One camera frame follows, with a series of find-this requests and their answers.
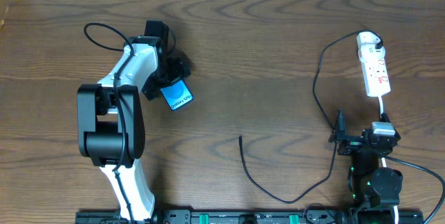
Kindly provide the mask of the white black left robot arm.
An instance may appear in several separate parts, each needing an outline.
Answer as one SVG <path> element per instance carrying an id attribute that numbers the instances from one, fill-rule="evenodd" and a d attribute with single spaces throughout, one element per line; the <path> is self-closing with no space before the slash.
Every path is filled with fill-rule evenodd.
<path id="1" fill-rule="evenodd" d="M 87 217 L 90 223 L 162 223 L 140 158 L 146 133 L 140 98 L 162 95 L 172 111 L 193 101 L 185 79 L 191 71 L 175 50 L 173 31 L 148 20 L 142 35 L 124 37 L 122 57 L 97 83 L 77 91 L 79 151 L 108 178 L 120 205 L 116 217 Z"/>

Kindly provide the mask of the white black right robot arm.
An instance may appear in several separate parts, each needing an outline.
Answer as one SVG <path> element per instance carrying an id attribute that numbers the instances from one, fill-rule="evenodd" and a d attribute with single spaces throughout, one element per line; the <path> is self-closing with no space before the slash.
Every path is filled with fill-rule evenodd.
<path id="1" fill-rule="evenodd" d="M 348 187 L 354 199 L 354 205 L 345 210 L 344 223 L 400 222 L 403 175 L 382 160 L 400 139 L 386 113 L 360 136 L 348 135 L 343 111 L 338 110 L 329 142 L 338 145 L 337 154 L 351 158 Z"/>

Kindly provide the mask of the blue Galaxy smartphone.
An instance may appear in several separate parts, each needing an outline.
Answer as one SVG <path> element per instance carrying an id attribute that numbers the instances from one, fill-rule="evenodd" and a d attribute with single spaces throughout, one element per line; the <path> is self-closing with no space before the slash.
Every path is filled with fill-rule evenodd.
<path id="1" fill-rule="evenodd" d="M 172 111 L 180 109 L 194 99 L 192 92 L 183 80 L 172 86 L 162 88 L 161 94 Z"/>

